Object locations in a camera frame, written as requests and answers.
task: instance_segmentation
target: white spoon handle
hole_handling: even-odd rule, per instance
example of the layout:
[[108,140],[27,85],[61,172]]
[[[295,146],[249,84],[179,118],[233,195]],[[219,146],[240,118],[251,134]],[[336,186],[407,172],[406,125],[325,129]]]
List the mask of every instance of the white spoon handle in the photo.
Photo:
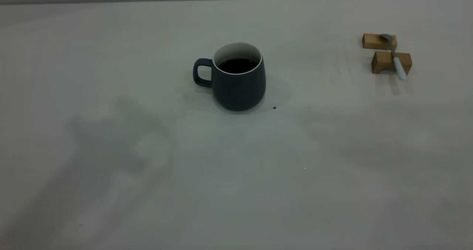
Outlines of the white spoon handle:
[[399,58],[395,57],[392,59],[392,61],[394,62],[394,66],[396,67],[397,77],[399,77],[399,79],[401,80],[406,79],[407,75],[404,71],[404,68],[402,67],[401,61],[399,61]]

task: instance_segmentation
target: table surface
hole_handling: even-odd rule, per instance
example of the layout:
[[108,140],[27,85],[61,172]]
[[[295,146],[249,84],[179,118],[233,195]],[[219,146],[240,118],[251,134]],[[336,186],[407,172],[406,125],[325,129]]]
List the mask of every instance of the table surface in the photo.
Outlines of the table surface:
[[[471,249],[472,9],[0,6],[2,247]],[[397,35],[406,81],[371,73],[363,33]],[[191,77],[232,41],[267,71],[243,114]]]

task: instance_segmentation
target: spoon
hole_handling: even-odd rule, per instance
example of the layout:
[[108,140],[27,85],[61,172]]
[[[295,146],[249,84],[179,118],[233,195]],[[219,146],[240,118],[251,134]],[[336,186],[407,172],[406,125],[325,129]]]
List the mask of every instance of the spoon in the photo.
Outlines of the spoon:
[[404,71],[401,61],[399,61],[399,58],[397,57],[396,52],[394,51],[394,46],[392,46],[392,41],[394,40],[394,37],[390,36],[389,34],[382,34],[381,36],[387,39],[389,41],[389,44],[391,45],[392,61],[394,62],[394,66],[396,67],[397,77],[399,77],[399,79],[401,80],[406,79],[406,72]]

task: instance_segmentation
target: coffee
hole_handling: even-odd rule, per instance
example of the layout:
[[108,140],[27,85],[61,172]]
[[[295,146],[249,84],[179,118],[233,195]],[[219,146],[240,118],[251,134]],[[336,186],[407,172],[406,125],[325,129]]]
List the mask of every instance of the coffee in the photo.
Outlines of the coffee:
[[258,66],[258,63],[255,63],[252,60],[247,60],[246,58],[235,58],[233,60],[224,61],[218,65],[218,68],[227,73],[238,74],[253,70],[256,66]]

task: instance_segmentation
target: dark blue mug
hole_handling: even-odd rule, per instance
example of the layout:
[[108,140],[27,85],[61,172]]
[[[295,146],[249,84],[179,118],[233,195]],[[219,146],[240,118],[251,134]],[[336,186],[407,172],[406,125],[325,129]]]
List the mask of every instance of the dark blue mug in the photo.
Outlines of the dark blue mug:
[[[229,73],[222,67],[227,61],[244,59],[256,66],[249,71]],[[211,80],[199,77],[199,66],[211,67]],[[200,58],[194,64],[194,82],[202,87],[212,88],[216,100],[226,109],[233,111],[248,110],[256,106],[266,90],[266,73],[263,56],[260,51],[247,43],[231,43],[219,48],[212,59]]]

